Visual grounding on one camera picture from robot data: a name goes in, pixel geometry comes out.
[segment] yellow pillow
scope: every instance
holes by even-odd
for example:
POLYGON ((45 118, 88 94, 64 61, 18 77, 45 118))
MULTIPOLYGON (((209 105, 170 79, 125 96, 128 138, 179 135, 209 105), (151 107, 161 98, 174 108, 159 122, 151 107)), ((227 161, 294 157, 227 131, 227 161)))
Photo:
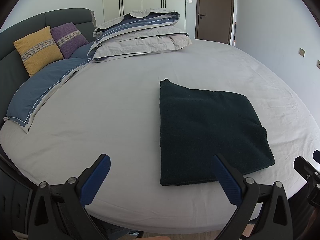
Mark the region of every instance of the yellow pillow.
POLYGON ((13 44, 19 52, 30 77, 44 66, 63 59, 59 47, 51 36, 50 26, 31 33, 13 44))

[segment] purple pillow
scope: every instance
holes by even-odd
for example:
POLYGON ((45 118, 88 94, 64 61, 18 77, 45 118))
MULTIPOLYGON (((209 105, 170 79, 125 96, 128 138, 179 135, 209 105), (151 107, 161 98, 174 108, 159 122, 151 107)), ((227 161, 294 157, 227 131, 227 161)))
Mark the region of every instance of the purple pillow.
POLYGON ((70 58, 76 49, 88 44, 87 39, 73 23, 65 23, 54 27, 50 29, 50 32, 64 58, 70 58))

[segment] pillow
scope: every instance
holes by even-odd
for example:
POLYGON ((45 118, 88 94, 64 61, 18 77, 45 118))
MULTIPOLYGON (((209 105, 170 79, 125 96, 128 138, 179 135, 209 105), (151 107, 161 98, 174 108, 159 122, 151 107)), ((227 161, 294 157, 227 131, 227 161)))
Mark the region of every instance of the pillow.
POLYGON ((91 60, 69 58, 53 62, 24 82, 13 95, 4 121, 11 120, 28 133, 33 119, 50 96, 91 60))
POLYGON ((50 26, 31 33, 13 44, 30 77, 44 66, 63 59, 63 55, 51 36, 50 26))
POLYGON ((75 50, 74 53, 72 53, 72 55, 70 56, 70 58, 76 58, 76 57, 85 57, 85 58, 93 58, 94 53, 96 52, 98 47, 95 47, 93 50, 90 51, 90 53, 88 54, 91 46, 93 45, 94 41, 83 45, 81 47, 79 47, 78 49, 75 50))
POLYGON ((79 47, 88 44, 87 39, 81 34, 73 23, 66 23, 50 30, 54 41, 59 46, 64 58, 70 58, 79 47))
POLYGON ((97 28, 96 18, 94 17, 94 11, 91 12, 91 22, 93 23, 93 26, 97 28))

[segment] gray upholstered headboard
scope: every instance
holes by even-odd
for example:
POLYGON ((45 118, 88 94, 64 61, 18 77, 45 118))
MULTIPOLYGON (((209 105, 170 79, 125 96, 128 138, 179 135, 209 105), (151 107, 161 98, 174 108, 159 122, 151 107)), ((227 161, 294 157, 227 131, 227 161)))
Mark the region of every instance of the gray upholstered headboard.
POLYGON ((89 42, 95 40, 91 11, 84 8, 41 13, 0 33, 0 128, 14 93, 29 78, 13 42, 46 26, 57 27, 69 22, 73 22, 89 42))

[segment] light switch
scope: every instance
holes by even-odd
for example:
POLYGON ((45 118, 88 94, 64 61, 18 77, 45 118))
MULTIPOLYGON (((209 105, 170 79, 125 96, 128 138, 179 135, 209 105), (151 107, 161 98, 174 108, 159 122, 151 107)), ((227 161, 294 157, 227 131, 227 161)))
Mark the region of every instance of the light switch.
POLYGON ((299 49, 299 54, 304 57, 305 50, 300 48, 300 49, 299 49))

